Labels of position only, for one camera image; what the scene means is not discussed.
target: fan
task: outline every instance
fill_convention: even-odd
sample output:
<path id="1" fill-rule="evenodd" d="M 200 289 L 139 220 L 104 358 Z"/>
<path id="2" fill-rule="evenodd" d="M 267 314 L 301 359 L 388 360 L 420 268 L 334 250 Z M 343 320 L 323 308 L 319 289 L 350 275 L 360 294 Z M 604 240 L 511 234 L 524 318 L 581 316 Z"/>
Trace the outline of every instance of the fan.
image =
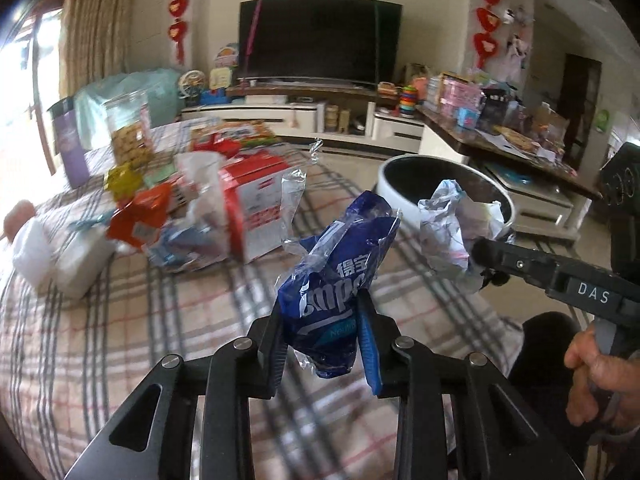
<path id="1" fill-rule="evenodd" d="M 200 104 L 200 93 L 207 88 L 207 76 L 200 70 L 189 70 L 178 79 L 180 99 L 184 99 L 185 106 Z"/>

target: purple thermos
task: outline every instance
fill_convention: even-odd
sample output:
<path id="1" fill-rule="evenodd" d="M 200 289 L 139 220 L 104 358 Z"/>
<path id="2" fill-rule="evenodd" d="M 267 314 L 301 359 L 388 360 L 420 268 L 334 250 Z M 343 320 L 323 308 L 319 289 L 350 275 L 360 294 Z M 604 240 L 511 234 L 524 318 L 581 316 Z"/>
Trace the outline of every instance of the purple thermos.
<path id="1" fill-rule="evenodd" d="M 84 149 L 80 144 L 74 99 L 65 97 L 49 108 L 53 120 L 53 133 L 58 151 L 62 156 L 66 179 L 75 189 L 89 180 L 89 168 L 84 160 Z"/>

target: beige curtain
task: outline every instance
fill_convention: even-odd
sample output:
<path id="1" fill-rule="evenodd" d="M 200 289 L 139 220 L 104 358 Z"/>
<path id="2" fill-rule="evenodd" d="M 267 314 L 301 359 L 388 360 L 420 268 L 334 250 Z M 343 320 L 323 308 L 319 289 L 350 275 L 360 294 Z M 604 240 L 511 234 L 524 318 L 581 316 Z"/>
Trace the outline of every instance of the beige curtain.
<path id="1" fill-rule="evenodd" d="M 127 71 L 131 0 L 65 0 L 60 34 L 60 97 Z"/>

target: black tv screen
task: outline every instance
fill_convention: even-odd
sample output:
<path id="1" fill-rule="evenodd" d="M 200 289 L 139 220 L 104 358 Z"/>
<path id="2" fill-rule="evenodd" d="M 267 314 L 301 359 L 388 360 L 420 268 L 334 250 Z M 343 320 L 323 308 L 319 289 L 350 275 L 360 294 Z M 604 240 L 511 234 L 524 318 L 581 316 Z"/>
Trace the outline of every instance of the black tv screen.
<path id="1" fill-rule="evenodd" d="M 394 76 L 402 6 L 375 0 L 240 4 L 239 77 L 378 83 Z M 249 37 L 256 19 L 252 52 Z"/>

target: screw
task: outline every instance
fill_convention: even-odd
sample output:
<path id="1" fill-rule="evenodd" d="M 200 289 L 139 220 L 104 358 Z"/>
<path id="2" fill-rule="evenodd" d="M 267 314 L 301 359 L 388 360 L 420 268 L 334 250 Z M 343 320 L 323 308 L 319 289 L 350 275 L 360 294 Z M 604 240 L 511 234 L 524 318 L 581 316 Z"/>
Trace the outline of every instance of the screw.
<path id="1" fill-rule="evenodd" d="M 398 348 L 402 348 L 406 350 L 408 348 L 411 348 L 414 345 L 414 340 L 411 339 L 409 336 L 401 335 L 400 337 L 396 338 L 394 343 Z"/>
<path id="2" fill-rule="evenodd" d="M 175 368 L 180 364 L 180 356 L 176 354 L 165 355 L 162 358 L 161 365 L 162 368 Z"/>
<path id="3" fill-rule="evenodd" d="M 486 355 L 481 354 L 480 352 L 473 352 L 469 356 L 469 361 L 473 366 L 484 366 L 486 364 L 487 358 Z"/>
<path id="4" fill-rule="evenodd" d="M 248 337 L 239 337 L 234 341 L 234 348 L 236 350 L 248 350 L 252 344 L 254 344 L 254 342 Z"/>

